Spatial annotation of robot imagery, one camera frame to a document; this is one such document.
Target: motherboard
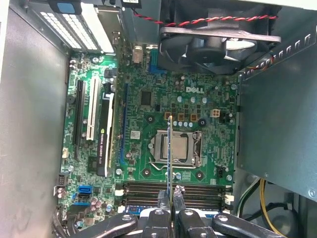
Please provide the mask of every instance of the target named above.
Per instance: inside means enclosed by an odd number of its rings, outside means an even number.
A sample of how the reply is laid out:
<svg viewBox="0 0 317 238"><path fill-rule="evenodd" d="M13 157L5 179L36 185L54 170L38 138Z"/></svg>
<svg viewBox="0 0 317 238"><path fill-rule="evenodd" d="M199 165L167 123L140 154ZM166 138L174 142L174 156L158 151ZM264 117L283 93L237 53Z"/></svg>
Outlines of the motherboard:
<svg viewBox="0 0 317 238"><path fill-rule="evenodd" d="M82 229L155 207L166 189L170 117L172 184L185 186L186 206L232 209L225 196L233 184L237 77L167 72L157 68L157 53L122 42L117 56L72 55L54 188L61 221L76 213Z"/></svg>

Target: yellow wire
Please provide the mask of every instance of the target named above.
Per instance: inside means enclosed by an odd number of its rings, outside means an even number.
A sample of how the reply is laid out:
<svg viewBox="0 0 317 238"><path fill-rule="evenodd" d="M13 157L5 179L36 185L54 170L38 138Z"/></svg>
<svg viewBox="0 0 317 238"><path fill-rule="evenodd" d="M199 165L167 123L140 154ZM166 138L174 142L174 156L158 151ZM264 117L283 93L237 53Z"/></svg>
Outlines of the yellow wire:
<svg viewBox="0 0 317 238"><path fill-rule="evenodd" d="M268 214L267 214L267 211L266 211L266 207L265 207L265 198L264 198L264 185L265 185L265 180L262 178L260 180L260 202L261 202L261 207L262 207L262 210L263 210L263 214L264 214L264 217L265 219L267 220L267 223L268 225L271 227L271 229L281 235L281 236L284 236L286 237L285 235L283 235L281 232L278 231L278 229L275 228L275 226L273 226L273 224L271 223L269 217L268 217Z"/></svg>

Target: chip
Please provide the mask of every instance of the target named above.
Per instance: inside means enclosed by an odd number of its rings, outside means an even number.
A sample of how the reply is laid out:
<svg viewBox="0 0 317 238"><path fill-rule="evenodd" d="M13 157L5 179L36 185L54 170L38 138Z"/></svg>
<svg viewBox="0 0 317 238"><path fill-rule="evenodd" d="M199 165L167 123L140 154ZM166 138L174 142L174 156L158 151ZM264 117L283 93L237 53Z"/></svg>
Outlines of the chip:
<svg viewBox="0 0 317 238"><path fill-rule="evenodd" d="M164 120L168 120L168 118L170 117L171 113L170 112L166 112L164 114Z"/></svg>
<svg viewBox="0 0 317 238"><path fill-rule="evenodd" d="M183 114L183 113L179 113L179 114L178 114L178 117L177 117L177 120L178 120L178 121L184 121L184 120L185 120L184 114Z"/></svg>
<svg viewBox="0 0 317 238"><path fill-rule="evenodd" d="M150 106L152 104L152 92L141 91L141 106Z"/></svg>
<svg viewBox="0 0 317 238"><path fill-rule="evenodd" d="M197 114L191 114L190 121L197 121Z"/></svg>

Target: white connector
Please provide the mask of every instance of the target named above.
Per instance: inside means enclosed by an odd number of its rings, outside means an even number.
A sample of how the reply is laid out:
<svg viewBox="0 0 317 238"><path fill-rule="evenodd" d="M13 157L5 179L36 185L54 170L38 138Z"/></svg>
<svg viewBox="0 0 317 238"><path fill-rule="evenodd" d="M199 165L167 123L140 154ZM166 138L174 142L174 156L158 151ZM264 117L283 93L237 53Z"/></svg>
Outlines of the white connector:
<svg viewBox="0 0 317 238"><path fill-rule="evenodd" d="M89 112L87 121L87 135L86 140L95 140L96 134L96 117L99 113L99 101L100 101L100 79L99 77L92 77L90 80L89 89Z"/></svg>

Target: red and black wire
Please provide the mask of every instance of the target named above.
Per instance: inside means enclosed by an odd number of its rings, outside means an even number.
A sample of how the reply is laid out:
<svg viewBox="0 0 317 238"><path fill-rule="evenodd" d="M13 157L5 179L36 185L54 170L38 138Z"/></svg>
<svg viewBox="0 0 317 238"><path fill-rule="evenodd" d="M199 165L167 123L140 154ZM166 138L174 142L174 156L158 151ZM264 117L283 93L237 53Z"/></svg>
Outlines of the red and black wire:
<svg viewBox="0 0 317 238"><path fill-rule="evenodd" d="M163 21L158 21L155 20L149 16L144 16L139 14L135 9L132 9L134 16L142 18L147 21L151 21L153 23L163 25L163 26L169 26L169 27L183 27L186 25L191 25L191 24L197 24L197 23L202 23L202 22L211 22L211 21L226 21L226 20L233 20L233 21L255 21L255 20L262 20L262 19L270 19L270 20L275 20L278 17L277 16L271 16L271 15L262 15L262 16L253 16L253 17L238 17L238 16L215 16L215 17L207 17L207 18L199 18L196 20L192 21L183 21L183 22L170 22L166 23Z"/></svg>

